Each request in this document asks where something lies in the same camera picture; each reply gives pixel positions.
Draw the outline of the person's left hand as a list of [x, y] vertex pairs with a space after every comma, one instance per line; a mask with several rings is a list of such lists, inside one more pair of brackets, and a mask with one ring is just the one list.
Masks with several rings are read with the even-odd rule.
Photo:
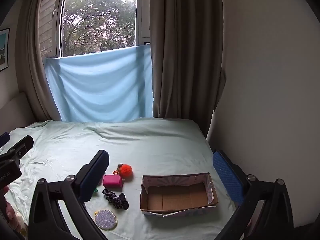
[[9, 187], [5, 186], [3, 189], [1, 189], [1, 207], [5, 207], [3, 209], [3, 213], [6, 214], [8, 220], [7, 222], [9, 223], [10, 227], [12, 230], [15, 230], [16, 232], [21, 232], [22, 227], [17, 219], [16, 213], [11, 206], [11, 204], [5, 199], [4, 195], [9, 192]]

